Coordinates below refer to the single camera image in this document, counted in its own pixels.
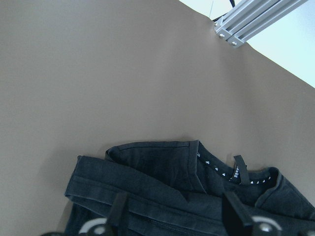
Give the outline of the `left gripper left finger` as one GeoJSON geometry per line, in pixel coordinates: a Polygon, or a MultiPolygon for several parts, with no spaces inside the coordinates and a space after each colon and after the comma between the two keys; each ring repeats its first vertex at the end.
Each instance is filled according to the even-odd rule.
{"type": "Polygon", "coordinates": [[[128,193],[115,196],[108,216],[108,224],[114,228],[126,228],[128,224],[128,193]]]}

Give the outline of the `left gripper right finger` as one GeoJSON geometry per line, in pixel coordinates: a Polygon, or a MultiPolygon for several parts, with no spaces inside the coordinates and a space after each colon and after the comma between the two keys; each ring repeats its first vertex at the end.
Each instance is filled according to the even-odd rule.
{"type": "Polygon", "coordinates": [[[229,236],[251,236],[253,219],[234,192],[222,197],[222,222],[229,236]]]}

